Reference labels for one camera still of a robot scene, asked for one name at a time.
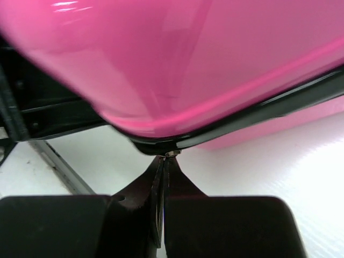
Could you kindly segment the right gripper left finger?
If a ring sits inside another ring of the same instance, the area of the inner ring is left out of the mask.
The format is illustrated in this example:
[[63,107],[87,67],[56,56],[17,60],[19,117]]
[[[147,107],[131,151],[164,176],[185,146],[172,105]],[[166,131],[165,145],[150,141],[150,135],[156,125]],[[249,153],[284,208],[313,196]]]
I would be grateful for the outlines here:
[[107,247],[158,249],[162,240],[162,170],[156,156],[142,175],[111,197]]

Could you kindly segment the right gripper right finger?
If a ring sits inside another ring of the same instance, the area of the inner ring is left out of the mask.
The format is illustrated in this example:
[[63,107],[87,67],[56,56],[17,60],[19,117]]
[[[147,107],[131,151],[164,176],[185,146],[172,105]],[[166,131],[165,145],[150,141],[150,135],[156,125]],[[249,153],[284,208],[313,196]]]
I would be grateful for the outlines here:
[[199,230],[195,207],[206,199],[182,172],[177,159],[167,158],[163,167],[164,244],[168,257],[196,257]]

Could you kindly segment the pink hard-shell suitcase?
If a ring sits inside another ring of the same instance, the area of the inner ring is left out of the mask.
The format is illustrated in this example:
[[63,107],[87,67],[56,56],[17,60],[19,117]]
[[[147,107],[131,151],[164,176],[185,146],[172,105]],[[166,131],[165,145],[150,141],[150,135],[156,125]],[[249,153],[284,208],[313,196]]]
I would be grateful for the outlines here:
[[14,141],[109,124],[147,155],[343,111],[343,1],[1,1]]

